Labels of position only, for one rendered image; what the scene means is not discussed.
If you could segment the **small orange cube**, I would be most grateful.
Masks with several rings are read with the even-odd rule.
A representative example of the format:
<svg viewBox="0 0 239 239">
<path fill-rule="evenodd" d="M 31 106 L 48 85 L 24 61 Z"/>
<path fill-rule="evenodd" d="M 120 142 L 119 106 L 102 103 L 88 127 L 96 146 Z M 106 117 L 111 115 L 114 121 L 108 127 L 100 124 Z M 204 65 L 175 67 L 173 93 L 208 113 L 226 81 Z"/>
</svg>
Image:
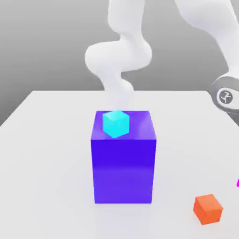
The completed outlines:
<svg viewBox="0 0 239 239">
<path fill-rule="evenodd" d="M 223 209 L 213 194 L 195 197 L 193 211 L 202 225 L 219 222 Z"/>
</svg>

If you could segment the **small cyan cube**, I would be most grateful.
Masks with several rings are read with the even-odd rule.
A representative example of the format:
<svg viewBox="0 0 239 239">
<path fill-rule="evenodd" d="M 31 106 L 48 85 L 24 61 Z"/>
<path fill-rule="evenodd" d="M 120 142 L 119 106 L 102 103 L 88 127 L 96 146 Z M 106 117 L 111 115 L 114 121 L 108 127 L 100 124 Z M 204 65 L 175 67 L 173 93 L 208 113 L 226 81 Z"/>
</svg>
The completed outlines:
<svg viewBox="0 0 239 239">
<path fill-rule="evenodd" d="M 122 111 L 110 111 L 102 115 L 103 131 L 112 138 L 129 133 L 130 117 Z"/>
</svg>

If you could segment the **large blue box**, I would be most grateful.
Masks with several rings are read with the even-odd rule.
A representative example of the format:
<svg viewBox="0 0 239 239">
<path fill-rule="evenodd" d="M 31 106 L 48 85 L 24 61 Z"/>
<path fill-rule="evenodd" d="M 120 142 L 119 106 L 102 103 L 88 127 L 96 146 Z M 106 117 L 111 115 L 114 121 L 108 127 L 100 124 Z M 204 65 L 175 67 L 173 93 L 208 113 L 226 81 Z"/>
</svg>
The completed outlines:
<svg viewBox="0 0 239 239">
<path fill-rule="evenodd" d="M 116 139 L 103 131 L 97 111 L 91 134 L 94 201 L 97 204 L 150 204 L 156 134 L 148 111 L 127 111 L 129 133 Z"/>
</svg>

